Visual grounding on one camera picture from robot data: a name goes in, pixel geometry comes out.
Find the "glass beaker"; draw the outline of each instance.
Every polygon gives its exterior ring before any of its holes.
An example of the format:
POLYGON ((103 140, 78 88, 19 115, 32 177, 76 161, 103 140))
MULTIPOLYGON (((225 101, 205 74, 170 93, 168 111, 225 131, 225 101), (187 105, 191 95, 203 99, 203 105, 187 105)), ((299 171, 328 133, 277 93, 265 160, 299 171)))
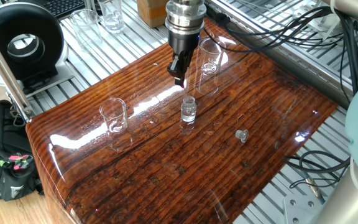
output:
POLYGON ((70 22, 75 31, 75 39, 83 50, 102 44, 98 13, 89 9, 77 10, 70 15, 70 22))
POLYGON ((103 13, 104 26, 107 31, 119 33, 124 29, 122 18, 122 0, 98 0, 103 13))
POLYGON ((128 127, 126 104, 122 99, 110 98, 105 100, 100 105, 99 110, 109 132, 117 134, 128 127))

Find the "clear glass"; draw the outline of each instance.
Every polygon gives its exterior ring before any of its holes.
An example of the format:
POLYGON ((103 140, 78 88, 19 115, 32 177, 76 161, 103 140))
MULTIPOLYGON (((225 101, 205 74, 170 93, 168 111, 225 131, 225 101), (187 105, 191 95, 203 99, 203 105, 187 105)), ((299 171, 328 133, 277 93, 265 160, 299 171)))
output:
POLYGON ((122 99, 110 98, 100 105, 100 114, 109 132, 118 134, 128 127, 126 104, 122 99))
POLYGON ((248 139, 248 130, 237 130, 236 131, 236 138, 240 139, 241 142, 245 143, 248 139))
POLYGON ((192 96, 185 96, 180 107, 181 120, 192 122, 196 119, 196 99, 192 96))
POLYGON ((112 33, 119 33, 124 29, 122 18, 122 0, 98 0, 103 13, 106 29, 112 33))
MULTIPOLYGON (((219 45, 226 47, 224 42, 218 41, 219 45)), ((218 88, 217 76, 220 73, 223 50, 210 38, 201 40, 197 49, 197 78, 196 89, 204 94, 213 96, 218 88)))
POLYGON ((75 38, 83 50, 102 44, 103 40, 98 26, 98 13, 88 9, 77 10, 71 14, 70 22, 75 31, 75 38))

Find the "glass cup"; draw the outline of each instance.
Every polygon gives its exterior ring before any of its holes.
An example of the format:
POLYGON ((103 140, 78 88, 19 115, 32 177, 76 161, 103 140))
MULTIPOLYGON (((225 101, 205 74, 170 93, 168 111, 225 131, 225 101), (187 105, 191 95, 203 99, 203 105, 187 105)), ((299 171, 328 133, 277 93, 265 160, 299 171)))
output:
POLYGON ((75 31, 75 38, 83 50, 92 48, 92 45, 102 44, 98 13, 89 9, 77 10, 71 14, 70 22, 75 31))
POLYGON ((106 30, 111 33, 119 33, 124 29, 122 18, 122 0, 98 0, 103 13, 106 30))
POLYGON ((128 127, 126 104, 122 99, 110 98, 105 100, 100 105, 99 110, 109 132, 118 134, 128 127))
MULTIPOLYGON (((224 42, 218 41, 220 46, 226 47, 224 42)), ((196 89, 204 94, 212 96, 218 92, 217 76, 220 73, 223 50, 210 38, 201 40, 197 49, 196 58, 196 89)))

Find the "keyboard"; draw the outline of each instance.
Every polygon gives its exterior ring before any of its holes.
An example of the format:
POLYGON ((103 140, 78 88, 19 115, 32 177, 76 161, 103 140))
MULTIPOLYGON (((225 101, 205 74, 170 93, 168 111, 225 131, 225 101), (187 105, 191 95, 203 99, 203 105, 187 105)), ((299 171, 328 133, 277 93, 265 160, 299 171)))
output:
POLYGON ((44 4, 57 19, 70 15, 73 11, 85 7, 84 0, 51 0, 44 4))

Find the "metal pole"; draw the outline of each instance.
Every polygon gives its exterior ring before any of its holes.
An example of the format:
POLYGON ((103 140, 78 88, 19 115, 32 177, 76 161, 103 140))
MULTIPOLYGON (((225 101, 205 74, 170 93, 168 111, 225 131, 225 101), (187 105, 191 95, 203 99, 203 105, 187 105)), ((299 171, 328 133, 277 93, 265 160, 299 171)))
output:
POLYGON ((17 84, 17 80, 15 79, 11 69, 7 65, 4 57, 0 52, 0 77, 5 83, 7 91, 11 95, 13 99, 13 103, 19 107, 19 110, 22 113, 23 118, 28 121, 31 117, 34 116, 34 112, 32 111, 31 105, 28 99, 25 97, 24 92, 17 84))

